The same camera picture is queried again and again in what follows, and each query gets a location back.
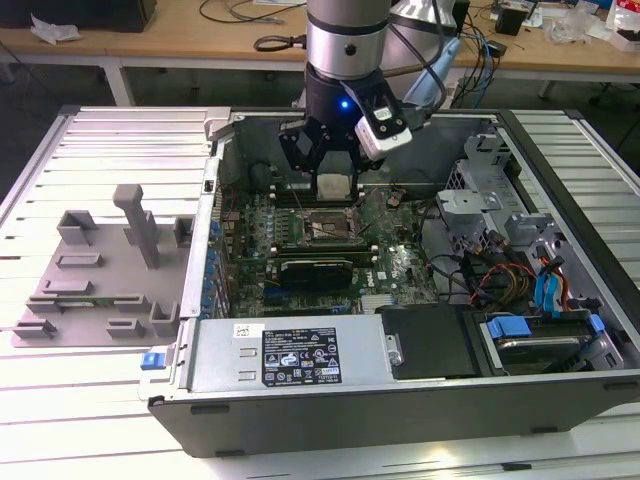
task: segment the blue tab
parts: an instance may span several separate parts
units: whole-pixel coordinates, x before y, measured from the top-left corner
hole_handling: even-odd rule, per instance
[[[555,275],[551,275],[549,277],[547,291],[544,294],[544,311],[545,312],[553,312],[555,310],[553,300],[554,300],[554,296],[556,294],[557,288],[558,288],[558,277],[556,277]]]
[[[545,275],[538,275],[536,279],[536,289],[533,294],[533,300],[536,302],[536,307],[541,307],[544,301],[544,282],[546,280]]]
[[[528,337],[531,329],[522,316],[496,317],[487,323],[491,338]]]
[[[500,327],[500,322],[497,321],[497,318],[494,318],[490,322],[487,322],[487,327],[489,328],[489,333],[491,334],[491,338],[494,340],[496,338],[504,337],[504,332]]]
[[[166,355],[164,353],[147,352],[142,356],[142,363],[140,368],[142,370],[164,370],[164,359]]]
[[[600,315],[591,315],[591,317],[589,317],[589,321],[591,322],[591,326],[596,331],[596,333],[600,334],[604,332],[604,322],[600,318]]]

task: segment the electronic device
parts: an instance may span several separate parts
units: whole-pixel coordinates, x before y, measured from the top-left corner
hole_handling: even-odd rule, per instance
[[[156,8],[156,0],[5,0],[0,26],[24,28],[31,15],[56,25],[142,32]]]
[[[506,2],[500,6],[498,20],[496,20],[496,33],[504,35],[518,35],[522,22],[524,22],[530,9],[519,2]]]
[[[302,116],[209,125],[177,341],[141,387],[189,455],[566,431],[637,397],[640,292],[515,115],[433,116],[355,200],[348,162],[318,195],[289,168]]]

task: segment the tabletop clutter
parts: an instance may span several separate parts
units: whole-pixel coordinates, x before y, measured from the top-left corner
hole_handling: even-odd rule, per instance
[[[640,0],[579,0],[573,8],[552,8],[526,0],[495,1],[491,18],[496,33],[518,35],[522,25],[540,27],[553,43],[589,43],[591,38],[610,42],[627,52],[640,52]],[[606,21],[598,16],[609,8]]]

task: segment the wooden table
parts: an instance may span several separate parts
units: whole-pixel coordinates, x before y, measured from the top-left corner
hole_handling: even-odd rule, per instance
[[[554,45],[541,29],[521,29],[517,37],[494,32],[494,23],[475,16],[487,0],[474,0],[474,22],[489,39],[507,45],[496,76],[514,79],[590,82],[640,82],[640,55],[620,52],[602,40],[590,44]],[[265,35],[293,36],[304,33],[303,8],[278,15],[285,25],[220,24],[200,16],[200,0],[158,0],[156,13],[143,33],[82,30],[82,40],[49,45],[28,30],[0,29],[2,40],[28,63],[96,65],[104,68],[116,104],[133,105],[125,67],[187,69],[240,69],[302,71],[306,55],[292,49],[276,53],[253,50],[254,41]],[[246,5],[243,13],[259,15],[274,7]],[[220,0],[212,0],[205,13],[231,19]],[[468,73],[476,59],[472,42],[465,40],[452,70],[452,77]],[[0,61],[12,58],[0,54]]]

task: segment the motherboard chip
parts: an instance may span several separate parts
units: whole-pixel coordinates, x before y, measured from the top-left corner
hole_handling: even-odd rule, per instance
[[[351,286],[353,263],[346,260],[292,260],[280,267],[280,285],[287,290],[335,291]]]
[[[313,242],[354,242],[358,231],[357,215],[347,209],[311,211],[305,221],[305,233]]]

